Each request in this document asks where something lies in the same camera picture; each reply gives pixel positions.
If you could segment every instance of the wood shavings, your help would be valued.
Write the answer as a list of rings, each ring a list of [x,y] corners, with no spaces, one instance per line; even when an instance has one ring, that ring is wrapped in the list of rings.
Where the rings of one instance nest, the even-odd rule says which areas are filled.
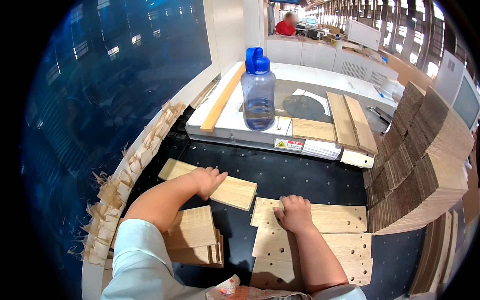
[[[153,121],[156,116],[137,138],[141,142],[135,141],[128,150],[122,151],[123,160],[112,176],[108,176],[105,172],[101,172],[100,175],[93,173],[100,185],[97,194],[100,202],[89,205],[86,209],[92,219],[89,224],[82,227],[88,232],[88,236],[85,236],[82,241],[84,250],[77,253],[74,249],[70,249],[68,253],[81,255],[83,261],[91,264],[105,265],[120,215],[132,187],[143,169],[157,154],[160,144],[185,108],[182,102],[172,106],[168,101],[162,106],[158,120]]]

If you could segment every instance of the hand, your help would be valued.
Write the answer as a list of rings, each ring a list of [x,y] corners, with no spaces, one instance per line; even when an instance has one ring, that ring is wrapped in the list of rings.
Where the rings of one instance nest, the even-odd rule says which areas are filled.
[[[309,200],[296,195],[280,197],[280,200],[285,207],[285,212],[279,207],[274,207],[273,210],[287,230],[295,235],[310,229],[317,230],[312,221]]]
[[[212,167],[207,167],[206,169],[198,167],[189,173],[197,184],[198,192],[196,194],[202,200],[207,201],[209,192],[213,188],[218,187],[228,176],[228,172],[219,173],[220,171],[217,168],[214,169]]]

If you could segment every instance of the light blue sleeve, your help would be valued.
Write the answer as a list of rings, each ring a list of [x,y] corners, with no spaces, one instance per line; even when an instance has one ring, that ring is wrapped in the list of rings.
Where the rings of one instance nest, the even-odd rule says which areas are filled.
[[[356,284],[345,284],[327,288],[312,295],[315,300],[367,300],[365,294]]]
[[[196,299],[205,290],[185,287],[173,277],[172,262],[160,231],[151,223],[128,219],[117,232],[113,279],[101,299]]]

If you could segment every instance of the blue carrying strap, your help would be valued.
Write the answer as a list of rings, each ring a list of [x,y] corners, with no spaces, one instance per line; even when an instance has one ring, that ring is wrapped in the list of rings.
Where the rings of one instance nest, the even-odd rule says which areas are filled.
[[[253,57],[255,56],[256,52],[262,51],[261,47],[252,47],[248,48],[247,51],[245,51],[245,69],[247,70],[248,73],[250,74],[255,74],[255,65],[253,64]]]

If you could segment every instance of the person in red shirt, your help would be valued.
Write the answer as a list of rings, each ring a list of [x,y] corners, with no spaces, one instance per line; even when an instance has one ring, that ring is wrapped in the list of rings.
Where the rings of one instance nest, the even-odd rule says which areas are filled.
[[[295,15],[287,12],[283,21],[278,22],[275,27],[275,34],[278,36],[295,36]]]

